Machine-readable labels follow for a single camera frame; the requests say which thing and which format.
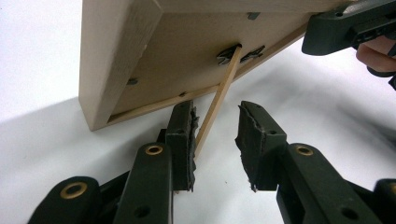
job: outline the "wooden stick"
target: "wooden stick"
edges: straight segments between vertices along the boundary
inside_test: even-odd
[[[205,143],[207,135],[209,134],[210,128],[212,127],[213,121],[219,112],[221,103],[224,101],[224,97],[227,94],[227,90],[230,89],[231,83],[233,82],[233,77],[235,76],[237,66],[240,61],[241,47],[236,47],[230,64],[227,67],[224,79],[220,82],[219,88],[216,91],[215,98],[213,98],[212,104],[207,111],[204,122],[198,135],[196,137],[197,148],[195,149],[195,159],[198,158],[201,153],[202,147]]]

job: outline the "black clamp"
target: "black clamp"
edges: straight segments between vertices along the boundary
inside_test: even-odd
[[[242,102],[236,144],[253,190],[277,190],[285,223],[393,224],[396,179],[381,179],[374,191],[341,177],[306,144],[288,144],[286,134],[260,105]]]
[[[192,101],[176,105],[157,141],[138,149],[131,171],[100,187],[87,176],[60,182],[29,224],[172,223],[173,191],[193,189],[197,127]]]

